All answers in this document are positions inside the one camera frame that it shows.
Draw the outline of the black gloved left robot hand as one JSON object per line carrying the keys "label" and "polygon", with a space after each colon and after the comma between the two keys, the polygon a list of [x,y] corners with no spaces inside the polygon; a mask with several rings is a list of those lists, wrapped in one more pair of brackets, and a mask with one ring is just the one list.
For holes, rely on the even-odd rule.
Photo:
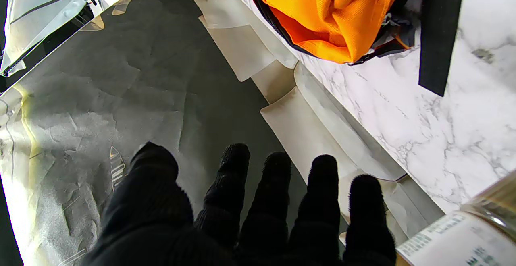
{"label": "black gloved left robot hand", "polygon": [[250,152],[227,147],[195,218],[177,183],[179,167],[164,147],[148,142],[130,163],[102,218],[102,231],[83,266],[394,266],[397,252],[387,227],[379,181],[359,175],[350,185],[346,249],[339,253],[337,161],[312,162],[307,192],[291,231],[291,159],[274,152],[243,223],[240,214]]}

